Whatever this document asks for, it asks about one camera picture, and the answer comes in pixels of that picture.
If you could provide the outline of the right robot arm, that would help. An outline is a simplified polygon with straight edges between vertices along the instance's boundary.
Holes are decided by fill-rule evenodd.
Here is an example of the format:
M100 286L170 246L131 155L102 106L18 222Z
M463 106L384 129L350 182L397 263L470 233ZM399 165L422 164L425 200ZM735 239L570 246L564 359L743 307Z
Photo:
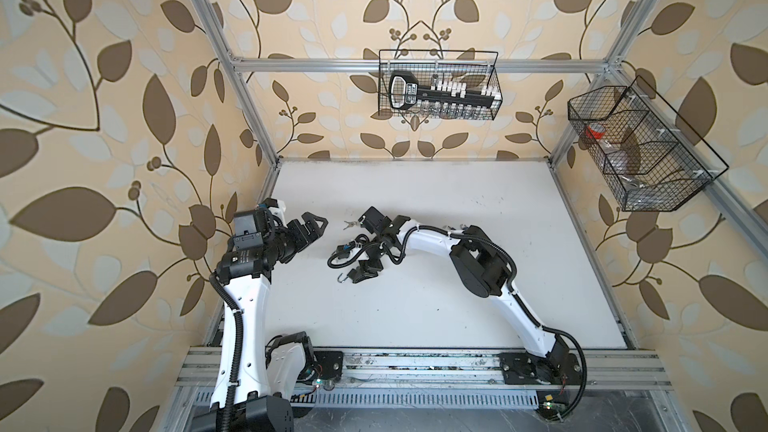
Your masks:
M547 422L563 422L580 405L588 382L584 349L576 338L546 325L515 285L517 265L511 255L477 226L445 229L399 215L391 220L371 208L359 218L366 232L336 247L327 260L331 269L350 271L341 282L360 283L383 270L382 259L400 265L415 252L445 257L462 285L474 296L489 299L520 338L522 353L499 355L504 381L556 387L539 396L537 414Z

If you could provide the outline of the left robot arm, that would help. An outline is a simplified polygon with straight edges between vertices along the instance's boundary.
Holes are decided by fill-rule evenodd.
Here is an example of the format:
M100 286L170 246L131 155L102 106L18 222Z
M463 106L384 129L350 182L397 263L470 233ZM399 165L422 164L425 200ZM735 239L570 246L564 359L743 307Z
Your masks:
M208 412L193 431L291 431L299 384L316 392L322 365L306 332L266 334L273 271L320 239L327 219L305 212L284 217L285 205L267 199L233 217L233 236L209 282L225 305L220 365Z

